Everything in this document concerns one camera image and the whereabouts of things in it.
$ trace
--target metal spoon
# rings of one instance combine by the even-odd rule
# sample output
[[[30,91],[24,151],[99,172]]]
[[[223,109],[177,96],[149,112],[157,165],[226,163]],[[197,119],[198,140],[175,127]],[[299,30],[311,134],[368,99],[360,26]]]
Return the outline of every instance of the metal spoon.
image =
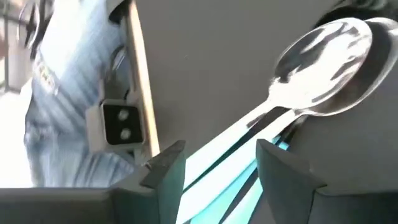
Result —
[[[365,22],[373,32],[375,44],[358,74],[326,102],[283,114],[266,128],[268,131],[262,133],[264,137],[275,137],[286,126],[304,115],[331,116],[347,111],[362,102],[381,84],[398,58],[398,23],[383,17],[368,19]]]
[[[371,43],[369,27],[354,18],[327,23],[301,37],[282,53],[268,99],[256,108],[260,114],[248,127],[276,106],[302,109],[329,99],[358,71]]]
[[[308,108],[333,96],[358,71],[371,42],[368,25],[354,18],[327,23],[299,38],[275,66],[268,99],[187,159],[187,167],[194,169],[187,169],[184,187],[212,170],[212,164],[231,152],[235,142],[230,139],[241,138],[249,131],[248,123],[255,124],[272,108]]]

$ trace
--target spoon handle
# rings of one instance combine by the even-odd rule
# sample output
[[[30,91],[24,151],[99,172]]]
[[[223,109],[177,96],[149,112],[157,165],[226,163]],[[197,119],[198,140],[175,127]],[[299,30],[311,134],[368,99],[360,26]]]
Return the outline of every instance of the spoon handle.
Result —
[[[184,188],[199,178],[205,170],[236,143],[237,139],[240,139],[249,131],[248,122],[258,117],[261,118],[274,108],[273,101],[266,100],[190,156],[186,161],[186,167],[194,167],[195,169],[186,171]]]
[[[265,102],[261,103],[255,109],[255,110],[257,110],[257,109],[258,110],[255,111],[255,113],[253,113],[250,118],[248,118],[251,120],[247,122],[246,127],[247,128],[253,127],[253,125],[255,125],[257,122],[259,122],[261,120],[261,118],[263,118],[268,112],[270,112],[270,110],[272,110],[275,107],[276,107],[276,105],[273,104],[273,102],[268,98]]]
[[[246,168],[245,165],[254,161],[255,150],[251,147],[255,147],[256,142],[254,142],[254,146],[249,145],[249,148],[245,143],[247,141],[252,141],[253,136],[287,111],[288,109],[286,108],[276,107],[268,112],[265,117],[238,140],[226,138],[224,139],[224,144],[220,144],[218,147],[213,148],[213,150],[217,151],[220,147],[234,142],[234,144],[214,161],[211,166],[204,170],[198,178],[185,187],[180,201],[180,212],[178,213],[177,220],[182,221],[181,223],[185,222],[214,201],[214,199],[217,198],[240,173],[242,173],[242,170]],[[201,161],[208,162],[207,157],[202,158]]]
[[[265,139],[267,141],[272,141],[280,132],[282,132],[289,124],[293,123],[296,119],[301,117],[302,113],[298,113],[295,110],[289,110],[282,116],[278,117],[271,124],[269,124],[262,131],[257,133],[251,141],[257,141],[257,139]]]

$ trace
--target spoon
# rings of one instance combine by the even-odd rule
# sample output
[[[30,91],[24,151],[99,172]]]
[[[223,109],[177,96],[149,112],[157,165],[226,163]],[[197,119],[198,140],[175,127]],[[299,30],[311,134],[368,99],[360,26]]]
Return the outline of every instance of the spoon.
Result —
[[[234,144],[232,142],[229,145],[229,142],[236,141],[248,132],[249,128],[246,125],[249,121],[261,118],[277,105],[286,108],[308,108],[329,99],[343,88],[361,67],[368,55],[371,42],[372,33],[365,22],[346,18],[312,30],[291,45],[282,54],[276,66],[267,101],[187,159],[185,193],[180,208],[185,207],[185,199],[190,198],[189,195],[196,197],[200,194],[201,190],[195,189],[201,188],[201,182],[207,182],[201,179],[213,172],[216,166],[212,164],[221,163],[234,152],[228,150]],[[212,188],[211,191],[217,192],[224,187]],[[216,194],[209,192],[206,194],[209,198],[202,198],[201,203],[196,203],[195,207],[198,207],[198,210],[203,209],[199,207],[202,204],[204,206],[207,199],[212,200]],[[189,211],[179,214],[186,217],[179,216],[178,220],[186,220],[192,215]]]
[[[182,196],[180,209],[188,206],[189,203],[191,207],[196,207],[202,201],[210,200],[210,197],[215,198],[232,183],[255,160],[257,139],[272,141],[284,127],[304,114],[331,116],[351,109],[368,97],[385,79],[398,58],[397,23],[384,18],[375,18],[368,22],[373,30],[374,43],[377,44],[372,45],[369,56],[363,66],[361,66],[358,74],[341,91],[317,106],[290,110],[277,118],[267,128],[257,133],[235,153],[209,172],[208,175],[202,178],[189,191],[186,191]],[[197,195],[201,195],[200,199],[195,199]]]
[[[396,34],[398,31],[397,22],[393,21],[391,19],[383,18],[383,17],[368,19],[365,22],[372,29],[373,40],[374,40],[374,42],[378,43],[377,50],[379,51],[379,52],[372,52],[373,49],[371,49],[370,54],[377,57],[377,59],[376,59],[376,63],[373,62],[371,64],[372,67],[370,69],[373,69],[375,72],[378,71],[377,73],[380,73],[381,76],[387,75],[387,73],[389,72],[388,66],[393,65],[395,63],[395,60],[394,60],[395,52],[391,52],[389,55],[386,55],[385,52],[391,51],[391,49],[395,49],[395,47],[397,45],[394,42],[394,41],[396,41],[396,38],[397,38],[397,34]],[[380,30],[381,29],[380,26],[383,26],[384,29],[387,31],[383,32],[383,30]],[[359,84],[365,84],[365,82],[370,82],[371,79],[374,77],[367,77],[367,78],[369,78],[369,80],[362,80],[361,83],[359,83],[359,80],[357,80],[357,79],[352,80],[352,81],[357,82]],[[311,115],[312,116],[330,116],[330,115],[334,115],[337,113],[341,113],[345,110],[350,109],[351,107],[354,107],[356,104],[360,103],[360,101],[364,100],[365,97],[370,95],[373,90],[369,89],[368,92],[366,92],[365,94],[360,96],[354,105],[349,105],[349,101],[352,101],[353,100],[352,98],[355,97],[354,95],[350,95],[349,96],[350,98],[344,99],[344,100],[346,100],[346,102],[339,101],[339,102],[331,104],[331,105],[319,105],[319,108],[318,107],[309,108],[308,111],[296,111],[296,116],[300,117],[300,121],[299,122],[296,121],[294,123],[294,126],[290,128],[289,132],[286,133],[284,138],[292,139],[295,131],[303,124],[303,122],[308,118],[308,116],[311,116]],[[284,139],[278,140],[276,145],[278,145],[278,143],[281,143],[282,141],[284,141]]]
[[[358,71],[371,43],[370,28],[354,18],[327,23],[301,37],[282,53],[268,99],[256,108],[259,115],[248,127],[276,106],[302,109],[329,99]]]

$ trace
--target person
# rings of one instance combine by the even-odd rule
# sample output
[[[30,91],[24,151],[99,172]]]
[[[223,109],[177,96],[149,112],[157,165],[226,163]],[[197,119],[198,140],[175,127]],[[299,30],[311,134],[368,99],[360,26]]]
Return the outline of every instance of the person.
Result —
[[[109,187],[133,172],[115,154],[91,153],[86,138],[85,110],[98,103],[99,82],[121,44],[105,0],[55,1],[27,84],[24,144],[34,186]]]

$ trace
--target denim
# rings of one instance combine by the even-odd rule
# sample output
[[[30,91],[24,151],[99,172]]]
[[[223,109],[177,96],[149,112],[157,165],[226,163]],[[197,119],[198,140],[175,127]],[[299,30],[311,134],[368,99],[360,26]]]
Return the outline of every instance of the denim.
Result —
[[[107,20],[105,0],[71,1],[67,9],[55,5],[33,64],[24,143],[36,187],[109,187],[134,166],[89,151],[85,110],[99,101],[98,84],[121,37]]]

